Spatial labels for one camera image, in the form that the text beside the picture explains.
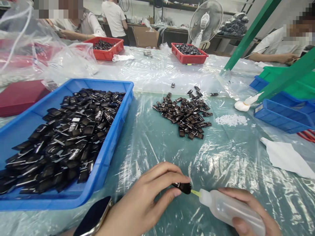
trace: blue plastic tray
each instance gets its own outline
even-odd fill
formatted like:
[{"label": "blue plastic tray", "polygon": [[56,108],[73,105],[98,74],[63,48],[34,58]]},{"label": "blue plastic tray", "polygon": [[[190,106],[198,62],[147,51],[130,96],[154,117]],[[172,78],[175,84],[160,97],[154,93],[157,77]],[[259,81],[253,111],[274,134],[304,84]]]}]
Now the blue plastic tray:
[{"label": "blue plastic tray", "polygon": [[254,116],[287,133],[314,129],[309,115],[268,99],[264,99],[262,104],[256,107]]},{"label": "blue plastic tray", "polygon": [[299,111],[308,114],[312,121],[315,122],[315,103],[308,101]]},{"label": "blue plastic tray", "polygon": [[94,191],[103,187],[121,129],[133,99],[133,87],[133,82],[126,81],[71,79],[2,127],[0,129],[0,169],[4,169],[7,158],[17,153],[11,148],[27,140],[40,124],[44,124],[42,117],[47,113],[47,109],[60,108],[64,96],[72,95],[73,92],[78,92],[81,88],[126,92],[86,183],[77,184],[75,181],[61,193],[50,190],[42,194],[19,194],[21,188],[18,188],[11,193],[0,196],[0,210],[60,210],[76,208],[86,203]]},{"label": "blue plastic tray", "polygon": [[[261,91],[268,84],[269,82],[263,80],[258,75],[256,75],[254,81],[249,86],[257,91]],[[285,105],[287,107],[296,107],[297,105],[306,102],[306,100],[297,99],[284,91],[278,93],[270,100]]]}]

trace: hand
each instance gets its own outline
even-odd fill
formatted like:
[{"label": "hand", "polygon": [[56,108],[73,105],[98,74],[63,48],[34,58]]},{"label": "hand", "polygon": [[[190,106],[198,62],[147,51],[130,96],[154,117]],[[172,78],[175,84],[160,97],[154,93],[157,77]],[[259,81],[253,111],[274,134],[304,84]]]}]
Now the hand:
[{"label": "hand", "polygon": [[60,36],[69,40],[77,40],[78,39],[78,33],[68,30],[68,29],[62,29],[60,31]]},{"label": "hand", "polygon": [[299,57],[298,55],[295,55],[293,53],[279,54],[277,55],[277,61],[282,64],[285,64],[290,61],[293,61],[294,59],[297,59],[298,57]]},{"label": "hand", "polygon": [[109,211],[96,236],[139,236],[150,230],[167,206],[181,194],[178,188],[168,189],[154,202],[155,197],[172,183],[189,183],[176,165],[161,162],[144,173],[128,193]]},{"label": "hand", "polygon": [[[246,203],[255,212],[257,212],[266,226],[266,236],[282,235],[278,223],[268,214],[268,212],[250,192],[237,188],[219,188],[218,190],[221,193]],[[240,236],[256,236],[251,227],[241,218],[233,218],[233,225]]]},{"label": "hand", "polygon": [[300,59],[300,57],[298,57],[296,60],[287,62],[286,64],[287,64],[288,66],[291,66],[291,65],[293,65],[296,61],[298,61],[299,59]]}]

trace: plastic squeeze bottle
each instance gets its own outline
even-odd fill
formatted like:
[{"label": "plastic squeeze bottle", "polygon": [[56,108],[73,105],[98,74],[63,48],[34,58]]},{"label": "plastic squeeze bottle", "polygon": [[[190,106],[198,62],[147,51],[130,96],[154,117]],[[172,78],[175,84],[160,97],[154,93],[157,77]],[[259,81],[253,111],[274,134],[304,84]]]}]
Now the plastic squeeze bottle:
[{"label": "plastic squeeze bottle", "polygon": [[201,204],[210,208],[211,213],[233,227],[232,219],[239,217],[245,220],[257,236],[266,236],[266,227],[260,215],[247,204],[231,198],[217,190],[210,192],[200,189],[199,192],[192,190],[199,196]]},{"label": "plastic squeeze bottle", "polygon": [[240,110],[240,111],[248,111],[248,110],[250,109],[250,105],[251,105],[252,103],[254,103],[255,101],[257,101],[257,100],[258,100],[258,97],[259,97],[262,93],[263,93],[263,92],[258,93],[258,94],[256,94],[256,95],[253,96],[253,97],[249,97],[249,98],[245,99],[244,102],[241,102],[241,101],[236,102],[236,103],[234,104],[234,107],[235,107],[237,110]]}]

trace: green metal pole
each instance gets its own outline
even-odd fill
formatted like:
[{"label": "green metal pole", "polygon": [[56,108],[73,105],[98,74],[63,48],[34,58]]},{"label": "green metal pole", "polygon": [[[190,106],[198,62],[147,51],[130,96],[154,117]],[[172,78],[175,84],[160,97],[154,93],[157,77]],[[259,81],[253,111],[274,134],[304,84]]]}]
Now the green metal pole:
[{"label": "green metal pole", "polygon": [[232,70],[280,2],[281,0],[267,0],[230,60],[225,65],[225,70]]},{"label": "green metal pole", "polygon": [[286,69],[274,81],[264,87],[260,91],[264,93],[259,96],[257,102],[261,102],[264,98],[272,98],[286,87],[303,78],[313,69],[315,69],[315,48],[306,53],[300,60],[296,61],[290,68]]}]

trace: white fan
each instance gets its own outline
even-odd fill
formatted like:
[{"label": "white fan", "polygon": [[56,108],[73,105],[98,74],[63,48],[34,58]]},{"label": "white fan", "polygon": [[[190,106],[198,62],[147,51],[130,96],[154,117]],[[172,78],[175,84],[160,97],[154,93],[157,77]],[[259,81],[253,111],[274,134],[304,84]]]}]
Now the white fan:
[{"label": "white fan", "polygon": [[218,1],[208,0],[202,3],[194,12],[189,25],[189,37],[192,39],[193,45],[200,47],[212,39],[222,21],[223,8]]}]

